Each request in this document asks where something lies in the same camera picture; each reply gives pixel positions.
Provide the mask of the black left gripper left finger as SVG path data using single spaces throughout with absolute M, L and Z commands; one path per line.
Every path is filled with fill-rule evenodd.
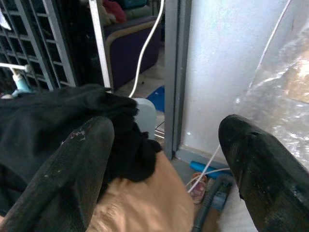
M 1 222 L 1 231 L 86 231 L 113 140 L 114 128 L 106 117 L 75 129 L 36 172 Z

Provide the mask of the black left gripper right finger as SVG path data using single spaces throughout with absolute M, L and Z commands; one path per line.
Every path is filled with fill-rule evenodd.
M 259 232 L 309 230 L 309 172 L 272 134 L 228 115 L 218 129 L 239 195 Z

